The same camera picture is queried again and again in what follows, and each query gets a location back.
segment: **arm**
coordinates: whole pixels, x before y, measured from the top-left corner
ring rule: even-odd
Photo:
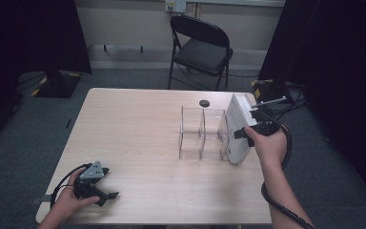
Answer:
[[[72,216],[74,213],[79,211],[81,208],[94,204],[99,201],[99,197],[91,197],[78,199],[73,193],[73,183],[76,177],[82,173],[85,169],[82,168],[74,172],[69,180],[67,186],[61,192],[58,200],[52,206],[49,213],[43,219],[43,221],[38,226],[39,229],[54,229],[58,228],[59,225],[67,218]]]
[[[250,127],[245,127],[245,132],[254,140],[254,147],[260,159],[260,165],[269,196],[305,219],[309,224],[313,225],[296,199],[281,168],[281,162],[283,161],[287,150],[286,136],[281,130],[270,136],[260,135]],[[269,205],[269,207],[273,228],[302,228],[295,221],[275,209],[272,205]]]

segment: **chair backrest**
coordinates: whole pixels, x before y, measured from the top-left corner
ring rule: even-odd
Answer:
[[[192,18],[177,15],[171,19],[173,33],[178,32],[199,41],[207,42],[219,47],[229,48],[228,35],[218,26]]]

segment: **gray carpet floor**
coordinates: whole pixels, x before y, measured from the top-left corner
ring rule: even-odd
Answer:
[[[22,75],[24,95],[17,113],[0,131],[0,228],[36,228],[33,197],[46,193],[87,92],[91,88],[166,89],[167,69],[93,70],[81,78],[72,98],[30,96],[39,73]],[[232,70],[229,87],[220,91],[250,92],[257,71]],[[208,76],[175,75],[214,87]],[[198,90],[173,81],[175,90]],[[287,105],[275,105],[277,109]],[[322,125],[308,106],[285,114],[293,134],[293,155],[285,170],[295,193],[316,228],[366,228],[366,187],[354,168],[326,141]],[[244,225],[244,228],[271,228]],[[63,225],[62,228],[106,228]]]

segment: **electrical socket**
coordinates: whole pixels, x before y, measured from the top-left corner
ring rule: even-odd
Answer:
[[[165,11],[186,12],[186,1],[165,1]]]

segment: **round black object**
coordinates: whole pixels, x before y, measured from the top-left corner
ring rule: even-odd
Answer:
[[[201,107],[210,107],[210,102],[208,100],[203,99],[200,101],[200,106]]]

